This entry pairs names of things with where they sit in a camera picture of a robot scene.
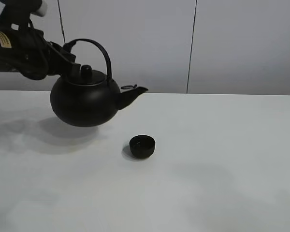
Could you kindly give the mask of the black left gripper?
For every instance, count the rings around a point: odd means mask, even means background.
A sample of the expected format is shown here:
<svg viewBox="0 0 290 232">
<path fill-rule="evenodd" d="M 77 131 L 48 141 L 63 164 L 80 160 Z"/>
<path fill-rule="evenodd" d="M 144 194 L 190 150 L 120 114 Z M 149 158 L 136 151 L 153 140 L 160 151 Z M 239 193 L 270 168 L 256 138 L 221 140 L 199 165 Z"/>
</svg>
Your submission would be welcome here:
<svg viewBox="0 0 290 232">
<path fill-rule="evenodd" d="M 17 72 L 31 80 L 67 73 L 70 78 L 78 78 L 81 65 L 74 63 L 76 55 L 72 53 L 76 41 L 61 47 L 46 41 L 43 34 L 37 29 L 27 29 L 24 33 L 14 29 L 1 30 L 0 73 Z"/>
</svg>

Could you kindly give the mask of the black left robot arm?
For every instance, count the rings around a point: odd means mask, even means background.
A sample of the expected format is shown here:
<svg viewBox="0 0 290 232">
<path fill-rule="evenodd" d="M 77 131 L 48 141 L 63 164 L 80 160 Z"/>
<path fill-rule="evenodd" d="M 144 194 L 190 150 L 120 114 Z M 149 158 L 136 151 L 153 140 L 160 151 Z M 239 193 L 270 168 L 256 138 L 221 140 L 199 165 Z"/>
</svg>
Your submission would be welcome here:
<svg viewBox="0 0 290 232">
<path fill-rule="evenodd" d="M 80 64 L 75 55 L 56 43 L 44 39 L 44 32 L 34 28 L 31 14 L 43 17 L 47 5 L 43 0 L 4 0 L 0 14 L 0 72 L 17 72 L 31 80 L 48 75 L 73 79 Z"/>
</svg>

